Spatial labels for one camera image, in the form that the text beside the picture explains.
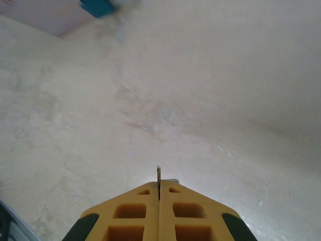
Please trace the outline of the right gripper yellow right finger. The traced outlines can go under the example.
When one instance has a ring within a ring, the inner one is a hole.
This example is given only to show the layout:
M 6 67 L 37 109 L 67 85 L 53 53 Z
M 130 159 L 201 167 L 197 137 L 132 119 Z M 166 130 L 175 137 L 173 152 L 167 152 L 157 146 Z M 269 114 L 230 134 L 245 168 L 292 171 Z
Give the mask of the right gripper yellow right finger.
M 160 183 L 159 240 L 256 240 L 232 208 L 170 180 Z

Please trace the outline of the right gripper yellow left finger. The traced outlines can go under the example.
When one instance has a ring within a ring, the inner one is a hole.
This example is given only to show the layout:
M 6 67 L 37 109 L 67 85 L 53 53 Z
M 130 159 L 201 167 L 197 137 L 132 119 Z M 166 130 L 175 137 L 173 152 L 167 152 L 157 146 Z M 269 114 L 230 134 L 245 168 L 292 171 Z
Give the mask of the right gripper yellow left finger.
M 158 240 L 159 196 L 148 182 L 85 210 L 64 240 Z

